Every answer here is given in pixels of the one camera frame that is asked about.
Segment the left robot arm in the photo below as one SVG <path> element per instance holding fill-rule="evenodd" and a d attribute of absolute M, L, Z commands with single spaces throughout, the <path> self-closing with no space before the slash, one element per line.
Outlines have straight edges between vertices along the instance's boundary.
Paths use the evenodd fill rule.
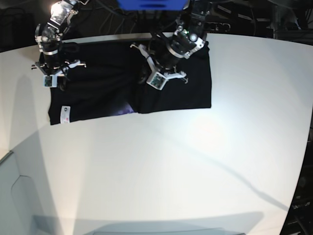
<path fill-rule="evenodd" d="M 211 7 L 209 0 L 190 0 L 188 7 L 175 19 L 176 29 L 171 37 L 165 36 L 162 30 L 152 31 L 147 45 L 130 45 L 138 49 L 146 61 L 140 72 L 139 84 L 146 83 L 161 91 L 173 79 L 188 83 L 187 74 L 177 69 L 177 65 L 204 47 L 204 24 Z"/>

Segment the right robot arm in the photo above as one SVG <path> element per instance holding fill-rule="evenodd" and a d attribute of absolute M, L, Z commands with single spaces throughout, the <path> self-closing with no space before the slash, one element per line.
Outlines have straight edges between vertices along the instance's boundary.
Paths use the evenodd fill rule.
<path fill-rule="evenodd" d="M 79 13 L 87 0 L 61 0 L 54 3 L 47 23 L 39 24 L 35 30 L 35 41 L 38 44 L 40 58 L 31 65 L 31 69 L 39 69 L 43 74 L 43 85 L 47 88 L 65 90 L 68 71 L 75 67 L 87 65 L 79 59 L 68 60 L 67 53 L 76 53 L 76 43 L 64 43 L 63 38 L 71 28 L 71 19 Z"/>

